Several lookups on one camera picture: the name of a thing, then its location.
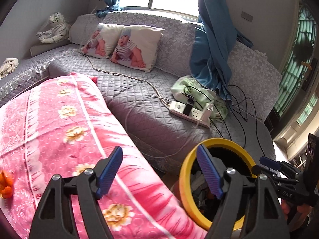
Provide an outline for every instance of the yellow flower print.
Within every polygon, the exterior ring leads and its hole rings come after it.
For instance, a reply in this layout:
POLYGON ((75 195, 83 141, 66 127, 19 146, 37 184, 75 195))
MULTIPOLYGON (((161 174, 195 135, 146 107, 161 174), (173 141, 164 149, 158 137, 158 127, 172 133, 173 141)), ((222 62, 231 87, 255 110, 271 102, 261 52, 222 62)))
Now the yellow flower print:
POLYGON ((131 206, 124 206, 124 204, 111 204, 108 209, 102 211, 105 221, 110 229, 113 231, 120 231, 122 226, 127 226, 132 222, 134 212, 130 212, 133 208, 131 206))
POLYGON ((55 83, 57 85, 62 85, 62 84, 67 83, 67 82, 69 82, 68 79, 59 79, 55 83))
POLYGON ((91 168, 93 169, 95 166, 95 164, 88 164, 88 163, 85 163, 85 164, 78 164, 76 166, 76 171, 72 173, 73 176, 78 176, 80 175, 82 172, 84 172, 85 169, 88 169, 88 168, 91 168))
POLYGON ((62 106, 62 108, 58 111, 60 118, 65 119, 67 117, 74 117, 78 110, 74 106, 66 105, 62 106))
POLYGON ((63 89, 63 90, 59 91, 58 97, 64 97, 66 95, 71 95, 72 93, 73 93, 73 91, 71 89, 63 89))
POLYGON ((83 127, 73 127, 67 130, 65 133, 65 138, 63 139, 64 143, 69 143, 70 145, 73 145, 75 141, 81 141, 84 136, 87 135, 88 129, 83 127))

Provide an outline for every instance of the baby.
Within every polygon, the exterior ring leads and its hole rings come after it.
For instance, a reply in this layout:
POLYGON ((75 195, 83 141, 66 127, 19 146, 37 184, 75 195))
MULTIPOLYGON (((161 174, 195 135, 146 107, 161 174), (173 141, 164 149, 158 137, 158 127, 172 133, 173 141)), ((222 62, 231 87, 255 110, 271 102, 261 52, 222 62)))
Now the baby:
POLYGON ((131 61, 132 67, 144 68, 146 64, 143 61, 141 50, 130 40, 130 37, 131 30, 124 29, 110 60, 117 64, 118 60, 131 61))
POLYGON ((102 27, 94 31, 87 44, 82 48, 84 54, 87 54, 89 49, 94 49, 95 54, 102 57, 106 56, 104 50, 105 40, 102 38, 102 35, 100 35, 101 29, 102 27))

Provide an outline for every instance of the blue gripper pad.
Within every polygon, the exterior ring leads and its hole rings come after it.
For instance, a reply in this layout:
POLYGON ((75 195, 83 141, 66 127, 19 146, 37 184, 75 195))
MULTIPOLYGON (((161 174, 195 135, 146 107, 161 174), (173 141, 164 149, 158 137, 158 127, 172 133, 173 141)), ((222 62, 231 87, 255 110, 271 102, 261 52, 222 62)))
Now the blue gripper pad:
POLYGON ((281 170, 281 165, 279 162, 277 161, 274 161, 272 159, 269 159, 268 157, 265 157, 265 156, 262 156, 260 159, 259 159, 259 162, 261 164, 263 164, 264 166, 267 166, 275 171, 280 171, 281 170))
POLYGON ((224 195, 222 187, 224 186, 224 171, 226 170, 223 162, 216 157, 212 157, 207 148, 199 145, 196 151, 196 158, 205 180, 208 184, 209 190, 218 199, 224 195))
POLYGON ((110 190, 115 175, 117 174, 117 171, 119 170, 123 160, 122 148, 115 147, 108 160, 109 161, 105 169, 102 171, 100 177, 98 178, 98 190, 96 192, 98 199, 102 198, 102 196, 106 195, 110 190))

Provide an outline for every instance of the white power strip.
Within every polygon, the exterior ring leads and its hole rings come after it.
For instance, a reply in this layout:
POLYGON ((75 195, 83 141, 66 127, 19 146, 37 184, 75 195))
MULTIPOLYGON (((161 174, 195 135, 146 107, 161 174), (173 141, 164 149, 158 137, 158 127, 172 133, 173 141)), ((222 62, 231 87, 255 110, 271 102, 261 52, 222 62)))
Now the white power strip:
MULTIPOLYGON (((192 108, 192 110, 190 111, 189 115, 185 115, 183 114, 183 111, 185 109, 186 105, 181 103, 181 102, 171 102, 170 106, 169 106, 169 111, 172 112, 174 115, 179 116, 183 119, 186 119, 188 121, 191 121, 193 123, 197 123, 203 112, 199 111, 195 108, 192 108)), ((210 122, 209 122, 209 118, 207 117, 206 119, 202 119, 199 122, 199 125, 209 128, 210 127, 210 122)))

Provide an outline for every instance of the orange object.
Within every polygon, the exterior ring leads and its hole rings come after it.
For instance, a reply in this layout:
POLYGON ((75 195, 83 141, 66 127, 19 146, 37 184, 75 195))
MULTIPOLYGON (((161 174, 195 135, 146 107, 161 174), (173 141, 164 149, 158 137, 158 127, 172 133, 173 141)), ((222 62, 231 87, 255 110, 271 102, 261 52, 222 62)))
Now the orange object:
POLYGON ((6 171, 0 171, 0 196, 4 199, 13 195, 13 179, 6 171))

